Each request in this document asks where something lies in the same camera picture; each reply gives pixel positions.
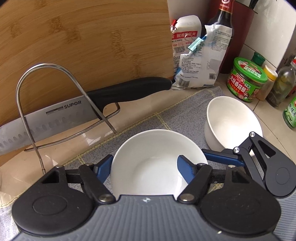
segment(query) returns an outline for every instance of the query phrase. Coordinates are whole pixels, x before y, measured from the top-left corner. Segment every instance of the green plastic container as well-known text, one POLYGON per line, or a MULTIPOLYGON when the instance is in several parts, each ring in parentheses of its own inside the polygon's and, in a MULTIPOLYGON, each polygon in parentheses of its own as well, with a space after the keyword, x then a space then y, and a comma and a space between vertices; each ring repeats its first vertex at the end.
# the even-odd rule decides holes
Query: green plastic container
POLYGON ((296 97, 283 112, 283 118, 286 124, 291 128, 296 127, 296 97))
POLYGON ((237 57, 227 80, 227 87, 238 98, 251 102, 267 81, 267 75, 261 67, 252 61, 237 57))
POLYGON ((262 64, 265 61, 265 58, 261 54, 259 54, 258 52, 255 52, 251 61, 253 61, 255 64, 257 64, 259 66, 262 66, 262 64))

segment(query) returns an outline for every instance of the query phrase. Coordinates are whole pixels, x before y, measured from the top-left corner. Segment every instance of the white packet with red label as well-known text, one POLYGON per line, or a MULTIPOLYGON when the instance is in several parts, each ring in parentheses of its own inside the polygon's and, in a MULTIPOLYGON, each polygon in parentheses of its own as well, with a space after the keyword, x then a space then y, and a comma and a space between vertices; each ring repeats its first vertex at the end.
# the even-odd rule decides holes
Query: white packet with red label
POLYGON ((201 50, 191 56, 181 54, 173 89, 214 85, 231 39, 232 28, 218 24, 205 27, 207 38, 201 50))
POLYGON ((188 53, 188 46, 200 37, 202 25, 198 16, 190 15, 174 20, 171 25, 174 73, 179 66, 180 55, 188 53))

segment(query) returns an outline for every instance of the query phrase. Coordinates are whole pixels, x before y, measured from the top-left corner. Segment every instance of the curved metal rod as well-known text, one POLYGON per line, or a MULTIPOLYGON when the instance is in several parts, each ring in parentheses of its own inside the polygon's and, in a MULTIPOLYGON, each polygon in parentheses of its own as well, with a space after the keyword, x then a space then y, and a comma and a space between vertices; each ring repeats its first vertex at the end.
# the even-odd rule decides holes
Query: curved metal rod
POLYGON ((114 127, 111 125, 111 123, 107 120, 107 118, 103 115, 103 113, 98 109, 98 107, 89 98, 89 96, 83 90, 83 88, 81 87, 81 85, 77 82, 77 80, 75 79, 75 77, 70 73, 70 71, 68 71, 64 67, 62 67, 60 65, 57 65, 57 64, 37 64, 37 65, 31 67, 30 69, 28 69, 23 74, 23 76, 21 77, 21 79, 19 80, 19 82, 17 84, 17 91, 16 91, 17 107, 18 107, 18 110, 19 110, 19 113, 20 113, 20 117, 22 119, 22 122, 23 122, 23 124, 25 126, 26 132, 28 134, 28 137, 29 137, 29 139, 31 141, 31 144, 33 146, 33 149, 35 150, 35 152, 36 152, 36 154, 37 154, 37 156, 39 158, 39 161, 40 161, 40 164, 41 164, 41 168, 42 168, 42 172, 43 172, 43 174, 45 174, 46 173, 46 170, 44 168, 44 164, 43 164, 41 155, 40 155, 40 153, 38 151, 38 148, 36 147, 34 138, 33 138, 32 134, 30 132, 30 128, 28 126, 27 120, 26 120, 26 118, 24 116, 24 113, 23 113, 23 110, 22 110, 22 106, 20 104, 20 88, 21 88, 21 85, 22 85, 23 81, 25 80, 25 78, 28 77, 29 74, 31 74, 35 70, 43 69, 43 68, 53 68, 53 69, 57 69, 57 70, 60 70, 60 71, 64 72, 72 80, 72 82, 76 85, 76 87, 80 90, 80 92, 83 94, 83 96, 88 100, 88 102, 91 104, 91 106, 93 107, 93 109, 98 113, 98 115, 102 118, 102 120, 107 123, 107 125, 111 128, 111 130, 114 133, 117 133, 117 132, 114 129, 114 127))
MULTIPOLYGON (((120 106, 119 106, 119 104, 118 103, 115 103, 115 105, 117 107, 117 110, 114 111, 113 113, 111 113, 110 115, 108 115, 106 117, 107 119, 110 119, 111 117, 113 117, 114 115, 117 115, 120 112, 120 106)), ((50 143, 47 143, 47 144, 43 144, 43 145, 37 146, 37 149, 42 149, 42 148, 45 148, 45 147, 50 147, 50 146, 57 145, 57 144, 60 144, 60 143, 65 142, 65 141, 71 140, 71 139, 73 139, 73 138, 75 138, 77 136, 80 136, 81 134, 83 134, 83 133, 85 133, 85 132, 93 129, 94 127, 96 127, 97 125, 99 125, 99 124, 101 124, 103 122, 104 122, 103 120, 99 120, 96 123, 92 124, 91 126, 83 129, 82 131, 77 132, 76 134, 73 134, 73 135, 71 135, 69 137, 66 137, 66 138, 61 139, 61 140, 58 140, 58 141, 54 141, 54 142, 50 142, 50 143)), ((29 151, 33 151, 33 150, 34 150, 34 148, 31 147, 31 148, 25 149, 24 151, 25 152, 29 152, 29 151)))

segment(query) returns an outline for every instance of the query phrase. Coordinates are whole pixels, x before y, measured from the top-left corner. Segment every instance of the wooden cutting board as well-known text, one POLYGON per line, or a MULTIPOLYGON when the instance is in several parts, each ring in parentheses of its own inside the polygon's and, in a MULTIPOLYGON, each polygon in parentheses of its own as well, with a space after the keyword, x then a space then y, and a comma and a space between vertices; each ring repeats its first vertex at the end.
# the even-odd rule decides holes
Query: wooden cutting board
MULTIPOLYGON (((64 66, 86 91, 173 76, 167 0, 8 0, 0 23, 0 126, 19 117, 17 83, 38 63, 64 66)), ((20 92, 25 113, 79 95, 50 69, 32 73, 20 92)))

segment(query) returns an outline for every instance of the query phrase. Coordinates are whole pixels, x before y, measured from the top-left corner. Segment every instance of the knife handle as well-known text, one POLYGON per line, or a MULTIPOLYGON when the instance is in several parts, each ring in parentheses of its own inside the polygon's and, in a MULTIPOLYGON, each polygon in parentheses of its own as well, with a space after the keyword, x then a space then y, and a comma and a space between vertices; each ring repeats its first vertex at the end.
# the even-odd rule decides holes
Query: knife handle
POLYGON ((153 93, 169 90, 172 82, 162 77, 145 77, 87 92, 101 112, 106 105, 144 98, 153 93))

